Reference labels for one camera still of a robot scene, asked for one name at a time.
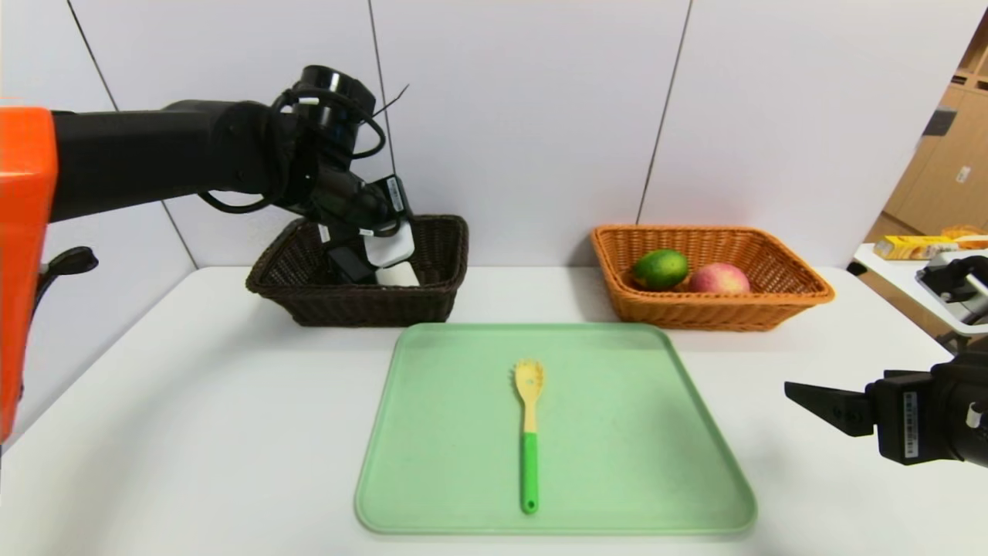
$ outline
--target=wooden cabinet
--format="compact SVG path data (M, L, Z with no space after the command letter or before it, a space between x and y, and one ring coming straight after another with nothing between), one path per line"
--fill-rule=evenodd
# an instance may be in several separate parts
M957 109L946 136L924 138L885 212L936 234L988 221L988 95L951 85L943 104Z

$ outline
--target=apple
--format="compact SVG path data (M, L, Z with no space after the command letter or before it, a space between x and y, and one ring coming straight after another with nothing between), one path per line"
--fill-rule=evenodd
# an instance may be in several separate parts
M747 294L751 284L744 271L726 262L702 266L690 279L690 291L707 294Z

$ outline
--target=white table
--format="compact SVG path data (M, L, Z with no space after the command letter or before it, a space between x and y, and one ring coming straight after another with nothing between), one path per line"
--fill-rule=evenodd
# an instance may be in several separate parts
M4 457L0 551L80 556L974 554L988 470L902 467L787 400L793 380L860 389L949 355L860 281L771 332L671 333L756 493L726 538L389 537L353 496L400 329L301 328L196 272ZM596 269L471 268L452 321L614 318Z
M909 296L910 299L923 306L937 319L950 326L955 333L971 337L977 334L988 334L988 324L965 324L960 319L966 311L960 304L945 307L933 297L919 282L916 281L916 271L927 265L925 260L885 260L874 254L874 243L864 243L855 252L855 261L865 268L885 279L886 282Z

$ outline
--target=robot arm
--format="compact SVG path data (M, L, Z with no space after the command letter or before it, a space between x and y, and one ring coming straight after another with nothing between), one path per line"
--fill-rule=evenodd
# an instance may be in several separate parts
M353 159L384 147L373 105L360 81L310 65L271 107L191 100L153 112L53 113L58 181L50 221L198 194L228 213L282 207L329 228L334 242L394 235L407 216L401 181L368 184L350 172ZM354 153L364 124L378 143ZM235 207L212 191L263 197Z
M988 353L961 353L930 372L885 371L863 393L787 382L785 395L848 436L877 429L878 452L903 465L988 466Z
M49 222L197 194L227 213L274 205L319 223L328 230L331 260L358 236L404 239L400 253L409 256L410 211L401 180L392 175L366 183L350 171L352 160L384 147L384 132L373 121L374 102L360 81L310 65L270 107L190 100L152 112L0 109L0 443L12 431L21 396L36 294L59 272L95 265L91 252L65 253L79 260L72 268L60 265L39 283ZM354 153L363 125L374 130L378 143ZM212 191L262 198L237 207ZM400 256L384 260L391 264ZM365 276L375 266L366 259L349 264ZM338 270L352 276L342 266Z

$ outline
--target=green lime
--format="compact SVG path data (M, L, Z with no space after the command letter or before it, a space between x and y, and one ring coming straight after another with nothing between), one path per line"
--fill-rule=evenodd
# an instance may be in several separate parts
M668 290L686 279L690 263L675 249L658 249L638 259L631 272L634 281L646 290Z

